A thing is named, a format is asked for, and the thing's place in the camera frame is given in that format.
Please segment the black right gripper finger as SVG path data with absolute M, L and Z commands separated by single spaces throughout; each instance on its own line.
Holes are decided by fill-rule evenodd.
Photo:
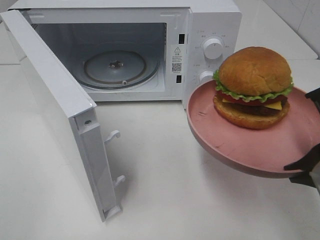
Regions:
M 304 95 L 307 99 L 313 101 L 314 105 L 316 106 L 318 112 L 320 112 L 320 88 L 312 90 Z
M 298 175 L 289 178 L 291 183 L 305 185 L 320 192 L 320 144 L 315 145 L 300 160 L 285 165 L 285 171 L 301 170 Z

